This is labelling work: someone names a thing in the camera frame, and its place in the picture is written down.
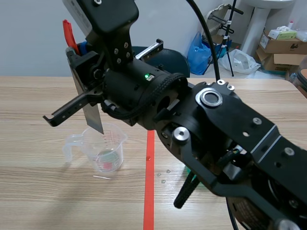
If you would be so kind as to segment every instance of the white sink pedestal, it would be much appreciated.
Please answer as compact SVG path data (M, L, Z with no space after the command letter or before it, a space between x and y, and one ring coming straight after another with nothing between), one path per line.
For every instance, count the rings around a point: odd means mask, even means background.
M255 7L254 15L248 25L248 30L241 46L241 50L244 53L254 56L270 10Z

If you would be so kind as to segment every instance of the wood grain surface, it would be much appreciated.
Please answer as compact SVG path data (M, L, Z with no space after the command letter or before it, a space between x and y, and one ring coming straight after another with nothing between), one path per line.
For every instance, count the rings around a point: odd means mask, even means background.
M201 79L190 81L196 84ZM307 100L292 84L228 81L246 104L307 149ZM76 95L72 78L0 77L0 230L143 229L146 130L101 113L103 122L116 124L129 136L121 168L112 174L97 173L77 148L67 164L61 149L67 136L87 128L82 111L56 128L42 116ZM232 229L224 198L203 186L182 210L174 208L187 173L158 137L155 171L155 229Z

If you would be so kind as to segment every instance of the plastic measuring cup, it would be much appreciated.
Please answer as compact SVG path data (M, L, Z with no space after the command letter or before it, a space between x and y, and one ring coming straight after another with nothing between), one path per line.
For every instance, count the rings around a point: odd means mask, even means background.
M89 127L79 135L66 138L66 144L62 148L66 162L72 161L71 148L78 146L99 172L112 172L121 166L122 143L127 139L127 135L116 125L109 123L102 123L102 125L104 134Z

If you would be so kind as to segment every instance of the black robotic arm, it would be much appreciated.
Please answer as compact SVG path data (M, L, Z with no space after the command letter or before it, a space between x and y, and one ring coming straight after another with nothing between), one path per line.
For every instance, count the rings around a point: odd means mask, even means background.
M218 196L246 229L307 228L307 152L282 137L271 121L244 104L234 86L191 85L143 62L163 49L157 42L134 55L130 26L134 0L63 0L84 32L89 52L66 54L79 96L44 117L57 126L83 108L89 126L103 133L97 104L111 117L156 130L164 146L191 169L174 205L181 208L199 183Z

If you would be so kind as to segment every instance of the black chair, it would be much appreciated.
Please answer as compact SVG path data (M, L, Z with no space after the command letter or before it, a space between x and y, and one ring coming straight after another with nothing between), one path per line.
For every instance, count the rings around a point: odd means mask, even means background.
M143 46L133 46L132 50L135 52L135 54L139 54L146 48L147 47ZM163 49L146 63L155 67L163 65L163 69L167 72L182 73L187 78L190 77L190 67L188 60L185 56L183 56L183 54L172 49Z

